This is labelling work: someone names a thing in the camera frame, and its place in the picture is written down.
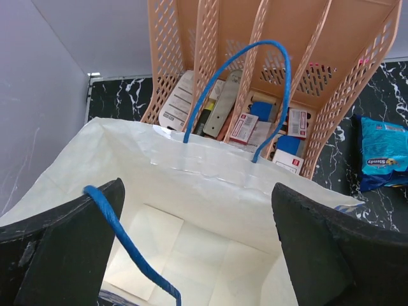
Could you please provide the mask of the white checkered paper bag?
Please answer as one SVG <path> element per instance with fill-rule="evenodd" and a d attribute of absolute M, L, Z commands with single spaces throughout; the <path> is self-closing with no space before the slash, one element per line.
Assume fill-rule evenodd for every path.
<path fill-rule="evenodd" d="M 273 219 L 276 183 L 335 210 L 358 204 L 223 142 L 95 118 L 1 227 L 88 195 L 115 233 L 98 297 L 119 305 L 296 305 Z"/>

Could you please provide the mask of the white paper sheet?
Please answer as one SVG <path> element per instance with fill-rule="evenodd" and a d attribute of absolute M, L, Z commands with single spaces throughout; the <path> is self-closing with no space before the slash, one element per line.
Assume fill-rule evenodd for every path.
<path fill-rule="evenodd" d="M 194 71 L 187 70 L 180 78 L 159 112 L 159 125 L 182 131 L 193 100 Z"/>

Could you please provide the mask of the white card with red logo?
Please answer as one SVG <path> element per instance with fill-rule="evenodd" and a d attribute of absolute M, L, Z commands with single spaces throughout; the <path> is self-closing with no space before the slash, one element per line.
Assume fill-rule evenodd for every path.
<path fill-rule="evenodd" d="M 273 155 L 272 162 L 299 175 L 303 166 L 303 159 L 290 153 L 277 149 Z"/>

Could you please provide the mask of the red white box right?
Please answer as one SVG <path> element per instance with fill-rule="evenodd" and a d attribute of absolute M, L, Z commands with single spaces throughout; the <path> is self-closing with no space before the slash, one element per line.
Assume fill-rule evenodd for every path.
<path fill-rule="evenodd" d="M 307 112 L 290 108 L 288 112 L 288 136 L 293 136 L 301 139 L 307 137 Z"/>

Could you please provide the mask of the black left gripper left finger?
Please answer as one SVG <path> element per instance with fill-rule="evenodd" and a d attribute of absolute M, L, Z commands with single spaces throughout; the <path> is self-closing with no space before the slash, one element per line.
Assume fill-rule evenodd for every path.
<path fill-rule="evenodd" d="M 96 305 L 115 233 L 88 195 L 1 227 L 1 305 Z"/>

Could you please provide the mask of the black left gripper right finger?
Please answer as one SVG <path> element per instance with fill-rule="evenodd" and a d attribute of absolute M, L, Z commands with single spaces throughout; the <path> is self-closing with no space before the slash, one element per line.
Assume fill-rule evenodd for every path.
<path fill-rule="evenodd" d="M 407 305 L 407 234 L 278 183 L 272 210 L 299 305 Z"/>

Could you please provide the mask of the orange plastic file organizer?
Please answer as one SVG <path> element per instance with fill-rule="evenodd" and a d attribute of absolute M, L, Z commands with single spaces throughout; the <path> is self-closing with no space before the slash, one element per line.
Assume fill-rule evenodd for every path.
<path fill-rule="evenodd" d="M 193 97 L 228 59 L 247 45 L 259 46 L 231 65 L 243 71 L 235 114 L 250 93 L 282 98 L 291 75 L 290 105 L 312 113 L 301 175 L 312 178 L 335 128 L 386 57 L 397 35 L 401 1 L 149 1 L 147 3 L 153 92 L 142 121 L 159 112 L 187 70 Z"/>

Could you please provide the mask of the blue Slendy snack bag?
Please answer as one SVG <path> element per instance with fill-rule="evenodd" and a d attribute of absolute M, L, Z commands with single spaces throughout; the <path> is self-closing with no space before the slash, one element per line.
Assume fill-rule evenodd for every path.
<path fill-rule="evenodd" d="M 407 186 L 407 128 L 356 117 L 361 156 L 360 191 Z"/>

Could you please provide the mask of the red white small box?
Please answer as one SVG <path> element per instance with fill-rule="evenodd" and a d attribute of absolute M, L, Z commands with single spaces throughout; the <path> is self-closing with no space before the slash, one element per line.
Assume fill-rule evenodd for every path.
<path fill-rule="evenodd" d="M 247 144 L 258 122 L 258 116 L 241 113 L 230 135 L 230 140 Z"/>

